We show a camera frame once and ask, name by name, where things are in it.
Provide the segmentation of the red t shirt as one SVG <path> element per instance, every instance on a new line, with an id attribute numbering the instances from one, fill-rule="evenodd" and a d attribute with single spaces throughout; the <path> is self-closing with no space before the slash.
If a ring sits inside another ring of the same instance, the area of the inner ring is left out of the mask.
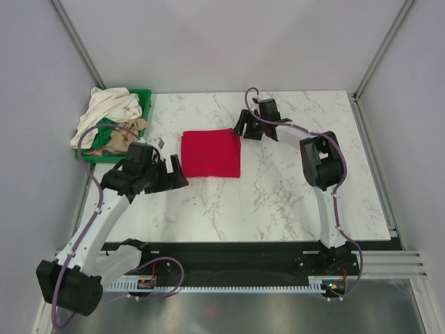
<path id="1" fill-rule="evenodd" d="M 241 176 L 241 140 L 231 129 L 186 131 L 181 137 L 181 167 L 190 177 Z"/>

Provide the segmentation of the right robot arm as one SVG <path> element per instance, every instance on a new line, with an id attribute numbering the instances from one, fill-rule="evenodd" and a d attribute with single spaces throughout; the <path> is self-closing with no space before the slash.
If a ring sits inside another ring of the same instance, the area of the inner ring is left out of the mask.
<path id="1" fill-rule="evenodd" d="M 267 136 L 298 149 L 303 175 L 316 194 L 320 242 L 327 249 L 344 246 L 347 238 L 340 224 L 339 187 L 346 179 L 347 166 L 335 133 L 312 132 L 282 118 L 272 98 L 253 97 L 252 101 L 257 108 L 253 110 L 245 103 L 233 135 L 257 141 Z"/>

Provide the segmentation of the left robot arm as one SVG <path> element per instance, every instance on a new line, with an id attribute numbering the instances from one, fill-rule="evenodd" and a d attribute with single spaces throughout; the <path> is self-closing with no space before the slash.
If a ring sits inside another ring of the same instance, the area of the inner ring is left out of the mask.
<path id="1" fill-rule="evenodd" d="M 188 186 L 179 157 L 171 155 L 168 171 L 162 155 L 164 142 L 135 142 L 126 157 L 107 171 L 98 182 L 99 198 L 92 216 L 84 221 L 54 260 L 43 260 L 36 269 L 44 300 L 75 314 L 91 315 L 99 305 L 104 289 L 130 270 L 147 273 L 152 256 L 147 243 L 123 241 L 106 259 L 99 253 L 111 230 L 135 197 Z"/>

